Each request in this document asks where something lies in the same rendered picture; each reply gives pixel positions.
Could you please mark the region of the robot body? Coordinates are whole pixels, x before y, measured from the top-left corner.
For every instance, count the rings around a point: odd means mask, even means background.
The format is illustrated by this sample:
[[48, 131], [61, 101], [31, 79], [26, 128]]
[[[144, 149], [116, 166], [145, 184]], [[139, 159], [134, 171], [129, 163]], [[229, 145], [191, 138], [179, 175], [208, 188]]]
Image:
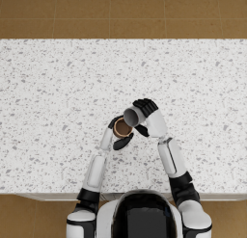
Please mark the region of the robot body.
[[100, 207], [96, 238], [183, 238], [181, 216], [156, 191], [130, 191]]

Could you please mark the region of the brown cup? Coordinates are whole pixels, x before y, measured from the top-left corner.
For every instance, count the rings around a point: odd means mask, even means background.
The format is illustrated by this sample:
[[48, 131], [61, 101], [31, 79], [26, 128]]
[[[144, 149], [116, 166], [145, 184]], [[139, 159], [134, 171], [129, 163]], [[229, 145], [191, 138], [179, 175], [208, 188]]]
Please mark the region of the brown cup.
[[119, 138], [123, 139], [128, 137], [132, 132], [132, 127], [127, 125], [123, 118], [118, 119], [113, 126], [113, 133], [114, 135]]

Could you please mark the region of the grey cup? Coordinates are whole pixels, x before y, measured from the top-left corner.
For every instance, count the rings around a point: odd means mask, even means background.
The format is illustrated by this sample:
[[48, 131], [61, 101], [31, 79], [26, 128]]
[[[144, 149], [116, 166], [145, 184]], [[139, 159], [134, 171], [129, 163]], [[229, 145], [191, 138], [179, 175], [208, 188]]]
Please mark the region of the grey cup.
[[143, 123], [146, 117], [139, 108], [131, 106], [123, 112], [123, 119], [128, 126], [135, 127]]

